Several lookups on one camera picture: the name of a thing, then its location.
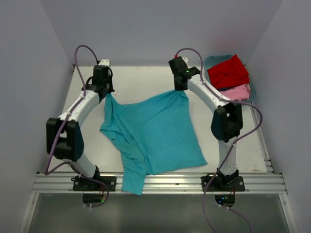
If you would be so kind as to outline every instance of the folded cloth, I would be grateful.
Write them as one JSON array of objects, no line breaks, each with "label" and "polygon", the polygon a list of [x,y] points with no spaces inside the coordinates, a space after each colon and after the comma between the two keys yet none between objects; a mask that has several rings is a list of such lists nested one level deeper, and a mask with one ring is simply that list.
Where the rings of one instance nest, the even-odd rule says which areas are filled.
[{"label": "folded cloth", "polygon": [[183,91],[119,104],[108,94],[100,131],[121,152],[122,191],[141,195],[146,174],[206,165]]},{"label": "folded cloth", "polygon": [[237,55],[207,70],[210,83],[217,89],[249,83],[248,72]]},{"label": "folded cloth", "polygon": [[231,100],[247,100],[249,99],[249,86],[248,84],[236,86],[226,91],[220,91],[224,96]]}]

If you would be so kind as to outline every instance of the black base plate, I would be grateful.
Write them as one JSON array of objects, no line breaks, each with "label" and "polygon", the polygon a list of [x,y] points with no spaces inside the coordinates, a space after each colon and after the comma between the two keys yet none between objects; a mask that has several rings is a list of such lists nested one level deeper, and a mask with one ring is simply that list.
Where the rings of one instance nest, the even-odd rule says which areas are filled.
[{"label": "black base plate", "polygon": [[[205,190],[205,187],[210,179],[212,179],[213,175],[207,175],[201,177],[201,185],[202,190]],[[234,179],[230,183],[227,183],[226,185],[220,186],[217,182],[217,177],[212,181],[212,183],[207,188],[207,192],[231,192],[235,189],[236,192],[244,192],[245,186],[244,186],[244,180],[242,176],[239,176],[238,178]]]},{"label": "black base plate", "polygon": [[[83,177],[76,176],[71,179],[73,181],[73,191],[100,191],[100,184],[87,180]],[[99,181],[106,184],[110,192],[116,190],[117,177],[115,176],[101,176]]]}]

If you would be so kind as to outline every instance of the teal shirt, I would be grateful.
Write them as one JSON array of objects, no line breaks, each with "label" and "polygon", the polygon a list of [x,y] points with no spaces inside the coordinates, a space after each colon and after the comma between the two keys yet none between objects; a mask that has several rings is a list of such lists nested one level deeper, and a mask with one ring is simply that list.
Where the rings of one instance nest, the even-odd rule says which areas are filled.
[{"label": "teal shirt", "polygon": [[183,91],[119,104],[108,94],[100,131],[121,152],[122,191],[141,195],[147,174],[206,165]]}]

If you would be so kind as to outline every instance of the metal frame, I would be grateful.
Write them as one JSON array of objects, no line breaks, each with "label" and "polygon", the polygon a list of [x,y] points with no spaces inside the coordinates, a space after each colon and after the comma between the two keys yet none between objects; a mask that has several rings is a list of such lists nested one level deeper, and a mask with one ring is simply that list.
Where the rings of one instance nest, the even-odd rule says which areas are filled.
[{"label": "metal frame", "polygon": [[24,214],[24,218],[19,229],[19,233],[26,233],[29,231],[31,221],[33,220],[33,216],[34,216],[35,207],[38,202],[38,197],[39,197],[39,193],[30,194],[28,204],[26,207],[26,211]]},{"label": "metal frame", "polygon": [[[252,109],[254,123],[258,123],[258,114]],[[283,176],[274,174],[271,160],[264,142],[261,128],[257,130],[261,150],[264,153],[264,160],[267,173],[241,173],[245,184],[245,192],[239,194],[279,194],[282,209],[291,233],[297,233],[297,226],[291,211],[287,190]],[[35,212],[40,193],[82,193],[72,190],[73,182],[70,180],[76,174],[74,172],[55,172],[49,176],[37,174],[30,195],[27,209],[20,227],[19,233],[26,233],[29,230],[31,221]],[[121,185],[122,173],[101,173],[102,176],[116,176],[116,191],[113,193],[122,193]],[[202,194],[201,176],[203,173],[164,173],[159,175],[149,175],[145,178],[143,194]],[[207,195],[214,195],[226,192],[208,192]]]},{"label": "metal frame", "polygon": [[[116,191],[122,193],[122,173],[101,173],[103,176],[116,176]],[[202,194],[201,177],[203,173],[165,173],[149,175],[145,178],[143,194]],[[245,183],[245,192],[241,194],[279,194],[286,193],[286,187],[282,175],[271,173],[242,173]],[[78,193],[72,190],[75,176],[73,172],[53,173],[49,176],[38,174],[33,186],[36,193]],[[208,192],[208,194],[226,192]]]},{"label": "metal frame", "polygon": [[279,194],[279,197],[290,233],[298,233],[298,228],[295,223],[294,214],[288,201],[287,194]]}]

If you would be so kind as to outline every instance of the pink cloth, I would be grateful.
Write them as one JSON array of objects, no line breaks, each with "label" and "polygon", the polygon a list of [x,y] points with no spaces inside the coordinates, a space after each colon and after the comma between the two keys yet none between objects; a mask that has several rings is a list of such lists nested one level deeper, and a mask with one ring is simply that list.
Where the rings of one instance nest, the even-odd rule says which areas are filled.
[{"label": "pink cloth", "polygon": [[247,100],[249,99],[250,88],[248,84],[236,86],[226,91],[220,91],[224,96],[231,100]]}]

